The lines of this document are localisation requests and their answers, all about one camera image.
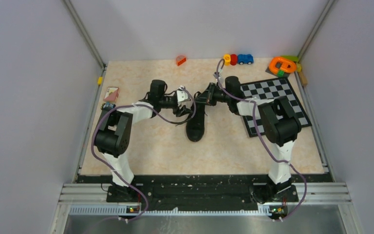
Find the black shoelace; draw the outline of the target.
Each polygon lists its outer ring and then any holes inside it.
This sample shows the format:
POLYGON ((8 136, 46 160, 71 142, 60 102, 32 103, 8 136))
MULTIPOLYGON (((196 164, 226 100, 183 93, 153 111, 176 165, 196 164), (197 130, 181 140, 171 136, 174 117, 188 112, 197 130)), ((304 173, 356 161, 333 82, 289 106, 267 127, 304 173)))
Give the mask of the black shoelace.
POLYGON ((194 101, 195 101, 195 104, 191 106, 190 115, 193 116, 194 119, 204 118, 206 101, 203 98, 198 98, 198 97, 196 97, 194 101))

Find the black canvas sneaker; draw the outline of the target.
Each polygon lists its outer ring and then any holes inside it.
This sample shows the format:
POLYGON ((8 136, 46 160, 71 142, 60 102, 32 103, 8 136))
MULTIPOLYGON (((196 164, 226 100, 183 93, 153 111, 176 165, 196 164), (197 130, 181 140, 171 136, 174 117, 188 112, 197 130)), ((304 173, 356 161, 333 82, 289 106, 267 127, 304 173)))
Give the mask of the black canvas sneaker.
POLYGON ((205 133, 205 118, 190 119, 186 124, 187 138, 192 142, 198 142, 205 133))

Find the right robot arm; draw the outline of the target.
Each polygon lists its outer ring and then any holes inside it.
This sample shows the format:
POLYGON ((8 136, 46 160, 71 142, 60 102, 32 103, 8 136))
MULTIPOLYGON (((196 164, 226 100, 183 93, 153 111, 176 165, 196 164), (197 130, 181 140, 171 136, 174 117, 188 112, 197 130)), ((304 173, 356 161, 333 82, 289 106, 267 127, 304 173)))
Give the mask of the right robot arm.
POLYGON ((210 83, 203 92, 197 92, 196 115, 187 123, 186 133, 191 141, 202 138, 205 130, 205 107, 226 103, 230 112, 239 116, 260 119, 264 135, 272 143, 267 152, 273 159, 268 172, 266 195, 272 201, 279 201, 291 186, 292 150, 301 131, 301 123, 286 96, 275 99, 246 98, 236 76, 229 76, 225 84, 210 83))

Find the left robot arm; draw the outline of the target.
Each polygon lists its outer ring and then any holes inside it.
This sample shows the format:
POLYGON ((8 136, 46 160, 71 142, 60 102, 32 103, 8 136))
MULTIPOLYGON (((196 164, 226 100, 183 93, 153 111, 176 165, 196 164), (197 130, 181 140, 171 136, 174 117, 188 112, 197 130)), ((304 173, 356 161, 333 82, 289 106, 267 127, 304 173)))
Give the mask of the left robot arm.
POLYGON ((113 185, 119 186, 118 195, 124 201, 135 199, 137 189, 131 184, 134 173, 129 166, 128 147, 132 126, 143 120, 159 117, 167 123, 181 125, 196 114, 188 109, 185 102, 192 101, 193 95, 184 87, 167 93, 167 84, 155 79, 146 95, 130 105, 107 104, 102 107, 91 139, 91 152, 97 160, 105 164, 112 173, 113 185))

